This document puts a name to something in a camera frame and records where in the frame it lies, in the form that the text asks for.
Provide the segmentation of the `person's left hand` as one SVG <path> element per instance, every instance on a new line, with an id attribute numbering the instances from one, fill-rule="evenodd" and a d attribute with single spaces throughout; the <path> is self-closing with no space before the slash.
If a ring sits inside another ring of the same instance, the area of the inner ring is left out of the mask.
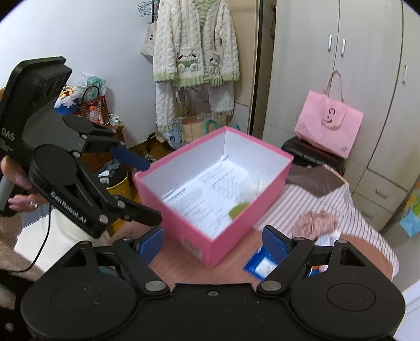
<path id="1" fill-rule="evenodd" d="M 6 207 L 15 212 L 33 212 L 41 205 L 47 204 L 47 200 L 32 190 L 33 185 L 20 164 L 10 156 L 1 159 L 1 174 L 10 183 L 28 191 L 28 195 L 16 194 L 8 196 Z"/>

